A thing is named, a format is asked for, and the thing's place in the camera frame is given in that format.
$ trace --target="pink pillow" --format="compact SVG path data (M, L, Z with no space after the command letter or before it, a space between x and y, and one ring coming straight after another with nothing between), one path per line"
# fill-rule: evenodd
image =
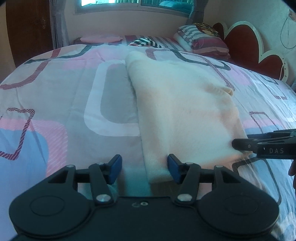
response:
M112 43L123 40L122 37L114 34L95 34L83 36L80 41L82 43L99 44L99 43Z

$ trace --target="wall outlet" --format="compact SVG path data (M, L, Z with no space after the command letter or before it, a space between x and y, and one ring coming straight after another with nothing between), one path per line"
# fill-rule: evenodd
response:
M296 13L294 13L291 9L289 9L288 13L289 18L296 22Z

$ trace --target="hand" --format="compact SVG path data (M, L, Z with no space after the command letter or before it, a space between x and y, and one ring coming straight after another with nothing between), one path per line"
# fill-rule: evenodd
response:
M289 169L289 176L294 176L293 187L296 190L296 160L294 160Z

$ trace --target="finger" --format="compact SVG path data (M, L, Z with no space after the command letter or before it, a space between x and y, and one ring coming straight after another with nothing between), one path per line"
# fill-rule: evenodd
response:
M292 162L288 174L289 174L289 176L294 176L296 174L296 161L295 160Z

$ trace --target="metal screw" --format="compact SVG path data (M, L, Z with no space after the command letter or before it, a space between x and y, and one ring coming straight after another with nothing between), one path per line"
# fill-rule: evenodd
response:
M191 201L192 196L190 194L180 194L177 198L181 202L188 202Z
M100 194L96 197L96 200L99 202L108 202L111 200L111 197L108 194Z

